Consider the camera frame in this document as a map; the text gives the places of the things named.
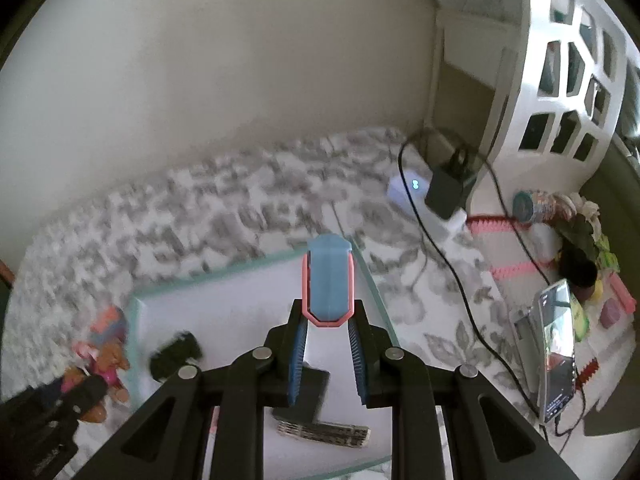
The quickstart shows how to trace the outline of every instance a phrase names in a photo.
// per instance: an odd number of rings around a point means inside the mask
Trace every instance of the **chair backrest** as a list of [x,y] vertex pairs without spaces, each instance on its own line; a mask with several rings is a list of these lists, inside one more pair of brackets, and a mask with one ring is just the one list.
[[[513,112],[489,154],[510,206],[519,189],[578,191],[613,135],[625,86],[626,38],[603,0],[523,1],[526,52],[516,67]],[[471,214],[501,213],[488,175]]]

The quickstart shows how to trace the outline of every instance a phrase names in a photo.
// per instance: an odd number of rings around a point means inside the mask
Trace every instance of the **silver screw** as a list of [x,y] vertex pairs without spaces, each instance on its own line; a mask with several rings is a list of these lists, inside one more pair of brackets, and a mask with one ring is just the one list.
[[268,359],[271,357],[271,354],[271,348],[268,346],[258,346],[258,348],[251,352],[251,355],[254,356],[255,359],[260,359],[260,361]]
[[385,356],[387,359],[391,359],[392,361],[399,361],[404,357],[404,351],[401,348],[392,346],[385,350]]
[[462,365],[460,366],[460,375],[467,379],[473,379],[478,376],[478,369],[473,365]]
[[178,377],[181,379],[193,379],[198,374],[198,369],[192,365],[183,366],[178,370]]

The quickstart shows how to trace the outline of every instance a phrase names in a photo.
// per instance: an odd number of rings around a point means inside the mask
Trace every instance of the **floral tablecloth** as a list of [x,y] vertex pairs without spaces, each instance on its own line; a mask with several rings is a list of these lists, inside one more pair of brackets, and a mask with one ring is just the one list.
[[[402,346],[427,364],[476,365],[529,416],[507,372],[472,333],[452,275],[418,224],[386,198],[404,136],[370,128],[218,156],[115,189],[44,227],[18,271],[2,341],[2,396],[60,376],[98,310],[126,307],[134,287],[207,272],[306,243],[351,235]],[[405,166],[425,165],[407,150]],[[506,306],[468,231],[444,244],[487,341],[519,372]],[[108,404],[103,425],[81,424],[68,478],[129,416]],[[389,464],[350,474],[390,477]]]

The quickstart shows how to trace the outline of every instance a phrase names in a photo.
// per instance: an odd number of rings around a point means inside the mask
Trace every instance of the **digital display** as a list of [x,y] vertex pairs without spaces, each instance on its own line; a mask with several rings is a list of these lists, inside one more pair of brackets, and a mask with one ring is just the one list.
[[566,282],[540,297],[545,337],[546,407],[550,421],[574,396],[574,326]]

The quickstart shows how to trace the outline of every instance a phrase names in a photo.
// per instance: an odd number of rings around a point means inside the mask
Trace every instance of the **pink eraser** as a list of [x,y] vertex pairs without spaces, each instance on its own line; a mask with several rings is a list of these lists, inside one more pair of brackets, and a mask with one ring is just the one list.
[[622,305],[622,309],[627,314],[633,314],[636,311],[636,300],[634,300],[633,296],[628,290],[626,290],[626,286],[622,283],[617,272],[612,272],[609,275],[609,285],[618,297],[618,301]]
[[615,298],[609,298],[604,302],[600,312],[600,323],[604,328],[609,328],[620,319],[620,304]]

